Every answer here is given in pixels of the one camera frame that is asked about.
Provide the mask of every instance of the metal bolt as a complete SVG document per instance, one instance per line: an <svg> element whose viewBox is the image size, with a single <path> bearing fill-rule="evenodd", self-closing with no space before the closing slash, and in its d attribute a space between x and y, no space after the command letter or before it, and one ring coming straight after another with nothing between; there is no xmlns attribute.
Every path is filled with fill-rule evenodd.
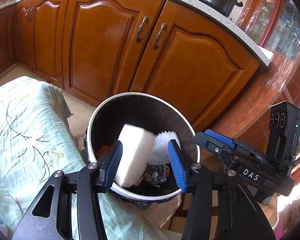
<svg viewBox="0 0 300 240"><path fill-rule="evenodd" d="M194 169L196 169L196 170L198 170L198 169L200 169L202 167L202 165L200 163L193 163L191 165L191 167L194 168Z"/></svg>
<svg viewBox="0 0 300 240"><path fill-rule="evenodd" d="M63 174L63 171L55 171L53 173L53 176L57 178L57 177L60 177L62 174Z"/></svg>
<svg viewBox="0 0 300 240"><path fill-rule="evenodd" d="M229 170L227 174L231 177L235 176L237 173L234 170Z"/></svg>
<svg viewBox="0 0 300 240"><path fill-rule="evenodd" d="M98 166L98 164L96 164L96 163L89 163L88 168L89 168L90 170L93 170L93 169L95 169L97 166Z"/></svg>

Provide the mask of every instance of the camera lens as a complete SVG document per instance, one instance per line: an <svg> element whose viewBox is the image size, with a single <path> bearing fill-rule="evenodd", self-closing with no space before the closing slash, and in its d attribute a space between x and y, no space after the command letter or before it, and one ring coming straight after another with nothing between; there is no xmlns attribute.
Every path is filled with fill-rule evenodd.
<svg viewBox="0 0 300 240"><path fill-rule="evenodd" d="M273 114L271 114L271 116L270 116L270 125L273 125L273 119L274 119L274 116L273 116Z"/></svg>
<svg viewBox="0 0 300 240"><path fill-rule="evenodd" d="M282 113L280 116L280 127L281 128L284 126L285 119L286 119L286 117L285 117L284 113Z"/></svg>
<svg viewBox="0 0 300 240"><path fill-rule="evenodd" d="M274 115L274 127L277 128L278 125L279 125L279 113L276 112L275 115Z"/></svg>

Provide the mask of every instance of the cabinet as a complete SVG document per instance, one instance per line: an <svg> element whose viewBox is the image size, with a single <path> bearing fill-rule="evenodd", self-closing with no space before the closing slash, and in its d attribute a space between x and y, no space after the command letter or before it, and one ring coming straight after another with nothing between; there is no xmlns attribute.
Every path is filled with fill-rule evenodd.
<svg viewBox="0 0 300 240"><path fill-rule="evenodd" d="M206 17L167 1L130 91L162 98L200 131L226 108L258 66L229 33Z"/></svg>
<svg viewBox="0 0 300 240"><path fill-rule="evenodd" d="M69 0L63 44L65 90L93 106L127 92L163 2Z"/></svg>
<svg viewBox="0 0 300 240"><path fill-rule="evenodd" d="M15 5L0 10L0 74L15 63L13 14Z"/></svg>
<svg viewBox="0 0 300 240"><path fill-rule="evenodd" d="M33 72L63 88L62 38L68 0L32 0L29 11Z"/></svg>
<svg viewBox="0 0 300 240"><path fill-rule="evenodd" d="M30 53L30 25L29 11L32 0L23 0L16 4L14 12L14 48L16 61L22 62L32 71L31 53Z"/></svg>

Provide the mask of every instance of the beige floor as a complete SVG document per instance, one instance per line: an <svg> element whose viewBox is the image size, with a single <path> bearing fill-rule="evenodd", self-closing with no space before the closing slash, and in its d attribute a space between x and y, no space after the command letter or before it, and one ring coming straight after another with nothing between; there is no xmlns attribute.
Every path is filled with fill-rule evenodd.
<svg viewBox="0 0 300 240"><path fill-rule="evenodd" d="M0 86L21 76L28 76L45 81L41 77L27 70L25 67L23 67L22 64L18 64L15 68L13 68L0 78ZM74 97L73 95L70 95L66 91L62 91L62 93L71 112L73 113L73 115L68 118L71 133L73 134L73 136L76 136L80 133L85 132L88 126L89 119L96 108Z"/></svg>

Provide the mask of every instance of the blue rubber grip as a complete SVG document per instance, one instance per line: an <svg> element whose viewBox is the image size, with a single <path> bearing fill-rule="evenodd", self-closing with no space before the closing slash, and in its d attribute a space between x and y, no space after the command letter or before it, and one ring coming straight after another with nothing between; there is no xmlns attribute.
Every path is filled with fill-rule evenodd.
<svg viewBox="0 0 300 240"><path fill-rule="evenodd" d="M186 182L186 171L184 170L172 141L169 141L168 143L168 156L178 187L181 188L182 192L187 192L188 185Z"/></svg>
<svg viewBox="0 0 300 240"><path fill-rule="evenodd" d="M114 182L114 177L117 173L121 157L122 157L122 142L119 141L118 146L115 149L115 152L106 170L106 179L103 184L106 190L112 187L112 183Z"/></svg>
<svg viewBox="0 0 300 240"><path fill-rule="evenodd" d="M220 142L223 142L224 144L228 145L232 149L234 149L234 147L235 147L235 144L233 143L233 141L230 138L228 138L228 137L226 137L222 134L219 134L219 133L217 133L215 131L212 131L210 129L205 130L204 133L206 135L209 135L209 136L215 138L216 140L218 140Z"/></svg>

